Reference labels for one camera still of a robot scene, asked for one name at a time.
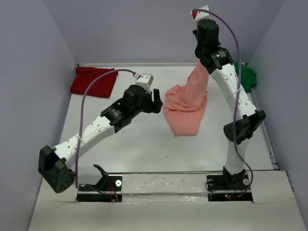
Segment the pink t shirt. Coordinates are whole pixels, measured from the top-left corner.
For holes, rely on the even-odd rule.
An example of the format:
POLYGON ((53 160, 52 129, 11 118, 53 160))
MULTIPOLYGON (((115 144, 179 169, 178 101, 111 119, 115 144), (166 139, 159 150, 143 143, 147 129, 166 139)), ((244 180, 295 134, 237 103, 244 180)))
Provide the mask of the pink t shirt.
POLYGON ((174 136, 196 136, 207 105, 209 73, 197 61, 186 84, 175 85, 166 93, 163 106, 164 116, 174 136))

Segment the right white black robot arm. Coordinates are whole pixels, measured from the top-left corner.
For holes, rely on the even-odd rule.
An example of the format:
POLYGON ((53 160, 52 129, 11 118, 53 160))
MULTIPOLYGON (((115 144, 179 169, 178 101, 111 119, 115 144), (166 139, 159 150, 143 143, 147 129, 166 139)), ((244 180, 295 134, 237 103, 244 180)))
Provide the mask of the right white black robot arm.
POLYGON ((212 193, 232 191, 248 179, 246 149, 266 114, 254 106, 242 87, 240 72, 235 69, 229 51, 220 45, 218 24, 212 19, 202 19, 193 33, 197 40, 195 55, 218 84, 233 116, 233 121, 223 127, 228 154, 222 174, 207 176, 206 185, 212 193))

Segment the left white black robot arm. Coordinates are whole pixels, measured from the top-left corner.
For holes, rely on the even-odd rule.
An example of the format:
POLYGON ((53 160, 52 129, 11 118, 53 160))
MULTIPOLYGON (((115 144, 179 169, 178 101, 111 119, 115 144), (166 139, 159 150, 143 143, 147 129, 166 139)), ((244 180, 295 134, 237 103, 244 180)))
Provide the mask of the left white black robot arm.
POLYGON ((108 173, 98 164, 73 170, 76 161, 96 144, 129 125, 138 114, 158 114, 162 106, 158 89, 148 93, 141 86, 129 86, 123 97, 103 110, 81 134, 53 148, 44 146, 39 152, 38 172, 55 193, 64 192, 73 183, 101 191, 109 182, 108 173))

